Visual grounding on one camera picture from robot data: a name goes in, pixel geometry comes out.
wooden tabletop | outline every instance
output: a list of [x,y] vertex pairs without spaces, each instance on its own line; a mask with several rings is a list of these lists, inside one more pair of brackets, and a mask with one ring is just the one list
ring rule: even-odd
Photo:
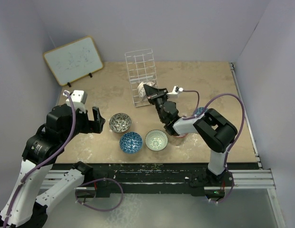
[[[200,92],[200,105],[204,106],[211,98],[221,93],[237,95],[236,85],[228,62],[156,62],[159,88],[169,91],[174,85],[186,90]],[[129,87],[125,62],[106,62],[104,68],[93,73],[93,77],[84,77],[72,83],[72,88],[64,86],[62,91],[84,90],[88,93],[86,109],[92,120],[93,106],[100,108],[106,119],[101,134],[79,134],[66,146],[57,163],[166,163],[166,162],[209,162],[210,149],[198,134],[189,134],[185,138],[168,135],[168,146],[159,152],[151,151],[144,144],[136,154],[121,151],[119,140],[122,133],[114,133],[109,128],[109,119],[116,113],[126,113],[132,119],[128,130],[137,132],[145,139],[154,129],[164,130],[153,105],[135,107]],[[59,104],[65,103],[61,96]],[[195,93],[182,93],[176,102],[179,115],[190,116],[197,103]],[[239,129],[241,106],[230,96],[215,100],[210,107],[215,108]],[[251,136],[245,124],[241,136],[231,150],[228,162],[256,162]]]

small whiteboard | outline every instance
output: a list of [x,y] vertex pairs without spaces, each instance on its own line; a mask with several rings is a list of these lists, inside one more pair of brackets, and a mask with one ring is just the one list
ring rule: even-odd
[[90,36],[48,51],[44,59],[61,86],[103,67]]

white wire rack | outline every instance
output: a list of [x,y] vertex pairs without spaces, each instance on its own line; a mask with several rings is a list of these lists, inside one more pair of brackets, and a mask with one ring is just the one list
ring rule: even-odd
[[154,87],[158,87],[153,50],[127,52],[125,53],[125,60],[134,106],[148,105],[149,102],[146,97],[139,97],[137,87],[141,82],[154,82]]

blue object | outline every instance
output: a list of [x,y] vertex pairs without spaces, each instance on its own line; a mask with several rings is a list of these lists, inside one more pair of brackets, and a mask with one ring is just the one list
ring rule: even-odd
[[200,115],[201,112],[204,110],[204,108],[205,108],[205,107],[199,107],[199,108],[197,108],[197,109],[195,110],[194,115]]
[[125,153],[137,153],[143,144],[141,136],[136,132],[128,132],[120,139],[120,148]]

bowl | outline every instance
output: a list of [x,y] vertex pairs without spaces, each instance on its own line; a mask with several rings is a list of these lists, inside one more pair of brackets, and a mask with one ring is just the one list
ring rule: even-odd
[[136,132],[125,133],[120,139],[120,148],[125,153],[137,153],[143,144],[141,136]]
[[161,130],[152,130],[146,135],[146,145],[150,150],[163,150],[168,143],[167,135]]
[[132,125],[131,118],[125,113],[117,113],[109,120],[109,127],[117,133],[126,132]]

